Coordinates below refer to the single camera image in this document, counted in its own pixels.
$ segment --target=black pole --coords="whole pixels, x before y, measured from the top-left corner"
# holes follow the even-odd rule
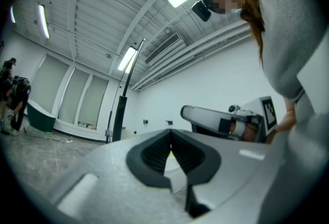
[[[113,126],[112,142],[120,141],[121,140],[121,131],[122,131],[122,124],[123,124],[123,117],[124,117],[125,106],[127,104],[127,97],[125,95],[127,93],[128,86],[129,86],[129,81],[130,81],[130,79],[132,77],[132,73],[133,73],[135,64],[137,62],[138,55],[139,55],[139,53],[140,53],[140,51],[142,49],[142,46],[144,44],[144,41],[145,41],[145,39],[143,39],[141,41],[141,43],[139,44],[139,46],[138,46],[137,55],[136,55],[136,57],[135,57],[135,59],[133,61],[132,68],[131,68],[131,70],[129,72],[127,81],[125,83],[123,94],[119,98],[118,108],[117,108],[117,112],[116,112],[116,115],[115,115],[114,126]]]

